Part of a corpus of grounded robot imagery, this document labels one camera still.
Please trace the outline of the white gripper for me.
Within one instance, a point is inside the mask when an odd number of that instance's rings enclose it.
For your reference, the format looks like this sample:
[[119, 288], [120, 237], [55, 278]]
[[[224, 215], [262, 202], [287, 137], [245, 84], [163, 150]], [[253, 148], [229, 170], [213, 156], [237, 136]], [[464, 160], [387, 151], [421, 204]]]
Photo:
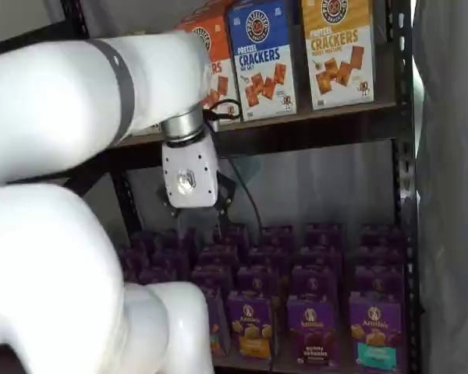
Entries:
[[236, 193], [236, 182], [218, 171], [218, 156], [211, 135], [193, 143], [162, 145], [162, 167], [165, 189], [157, 190], [161, 205], [172, 218], [179, 209], [212, 207], [218, 214], [218, 231], [229, 231], [229, 207]]

